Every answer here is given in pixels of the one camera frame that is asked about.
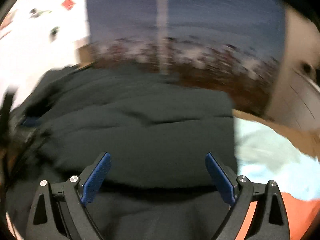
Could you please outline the white cabinet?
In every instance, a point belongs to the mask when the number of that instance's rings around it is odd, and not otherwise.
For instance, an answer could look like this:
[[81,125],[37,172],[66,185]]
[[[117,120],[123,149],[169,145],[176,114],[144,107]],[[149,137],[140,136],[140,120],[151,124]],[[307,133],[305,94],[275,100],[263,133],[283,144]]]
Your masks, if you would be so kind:
[[283,60],[265,115],[302,130],[319,128],[319,86],[303,73],[303,64],[319,66],[319,32],[307,18],[286,8]]

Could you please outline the blue printed fabric wardrobe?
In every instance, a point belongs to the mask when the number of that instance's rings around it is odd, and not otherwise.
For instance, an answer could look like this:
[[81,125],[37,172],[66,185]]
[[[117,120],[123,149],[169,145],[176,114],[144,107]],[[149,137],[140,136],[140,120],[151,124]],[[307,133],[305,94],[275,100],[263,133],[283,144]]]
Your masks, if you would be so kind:
[[98,68],[136,66],[262,115],[285,47],[279,0],[86,0]]

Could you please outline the black padded jacket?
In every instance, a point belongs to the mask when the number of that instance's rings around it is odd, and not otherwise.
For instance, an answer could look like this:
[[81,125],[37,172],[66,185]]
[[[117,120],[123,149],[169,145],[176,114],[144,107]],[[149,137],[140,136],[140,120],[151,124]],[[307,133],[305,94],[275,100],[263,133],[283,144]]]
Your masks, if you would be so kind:
[[104,239],[212,238],[228,206],[206,154],[237,168],[226,93],[134,67],[65,68],[46,72],[28,99],[43,101],[43,133],[16,161],[7,193],[21,236],[41,180],[64,182],[108,152],[111,169],[87,207]]

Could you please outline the colour-block bed sheet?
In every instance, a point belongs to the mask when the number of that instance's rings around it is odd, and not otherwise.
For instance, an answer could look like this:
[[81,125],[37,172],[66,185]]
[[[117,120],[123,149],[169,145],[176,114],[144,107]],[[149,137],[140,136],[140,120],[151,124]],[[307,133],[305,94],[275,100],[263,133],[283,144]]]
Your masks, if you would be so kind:
[[311,239],[319,225],[319,130],[289,128],[233,110],[238,174],[275,180],[287,210],[290,238]]

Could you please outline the red paper wall decoration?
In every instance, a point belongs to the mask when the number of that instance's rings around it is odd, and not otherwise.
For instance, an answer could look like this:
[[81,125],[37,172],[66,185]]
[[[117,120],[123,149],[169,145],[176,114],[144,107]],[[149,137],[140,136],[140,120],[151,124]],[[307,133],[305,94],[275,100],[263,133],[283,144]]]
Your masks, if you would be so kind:
[[64,0],[61,4],[66,10],[70,11],[74,5],[75,2],[73,0]]

